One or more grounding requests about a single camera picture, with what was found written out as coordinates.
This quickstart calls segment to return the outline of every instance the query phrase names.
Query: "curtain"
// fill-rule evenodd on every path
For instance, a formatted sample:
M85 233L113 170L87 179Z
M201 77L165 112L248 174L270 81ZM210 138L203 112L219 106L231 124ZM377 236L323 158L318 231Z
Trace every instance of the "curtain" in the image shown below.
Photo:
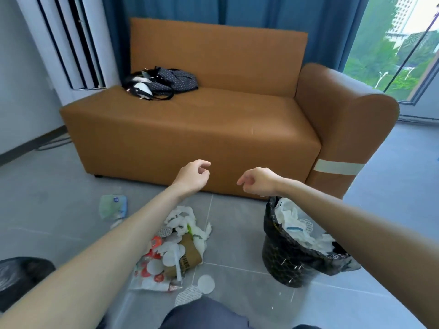
M368 0L103 0L119 75L130 73L129 18L308 33L303 62L343 71Z

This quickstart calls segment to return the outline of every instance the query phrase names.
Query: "human hand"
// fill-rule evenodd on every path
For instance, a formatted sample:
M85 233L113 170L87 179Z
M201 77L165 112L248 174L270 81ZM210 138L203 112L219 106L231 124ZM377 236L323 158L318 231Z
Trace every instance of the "human hand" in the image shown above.
M178 189L183 197L190 196L201 190L209 180L209 171L206 170L210 162L198 159L180 169L172 187Z
M283 177L277 175L269 168L256 167L245 171L236 183L243 185L246 193L256 194L261 197L279 195L279 184Z

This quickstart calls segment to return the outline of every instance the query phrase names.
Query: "sky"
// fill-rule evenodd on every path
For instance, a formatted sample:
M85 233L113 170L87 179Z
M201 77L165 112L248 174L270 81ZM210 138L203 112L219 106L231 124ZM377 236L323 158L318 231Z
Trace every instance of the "sky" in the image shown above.
M411 34L425 31L436 14L438 3L439 0L418 0L403 33ZM439 30L439 19L433 24L431 30Z

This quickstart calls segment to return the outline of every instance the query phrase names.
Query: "sofa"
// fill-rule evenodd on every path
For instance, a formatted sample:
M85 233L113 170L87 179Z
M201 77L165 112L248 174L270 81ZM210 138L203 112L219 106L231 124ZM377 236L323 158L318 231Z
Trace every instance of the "sofa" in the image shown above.
M204 190L236 185L253 167L342 198L387 137L398 103L318 64L302 66L307 34L131 19L131 68L196 75L199 89L138 99L115 86L61 115L86 172L170 185L189 161L211 161Z

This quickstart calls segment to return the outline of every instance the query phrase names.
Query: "blue and green tissue pack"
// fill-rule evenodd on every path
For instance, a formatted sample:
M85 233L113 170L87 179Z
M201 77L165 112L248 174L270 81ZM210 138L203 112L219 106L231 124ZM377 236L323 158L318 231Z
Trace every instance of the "blue and green tissue pack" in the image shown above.
M102 219L121 219L126 216L125 195L102 195L99 201L99 215Z

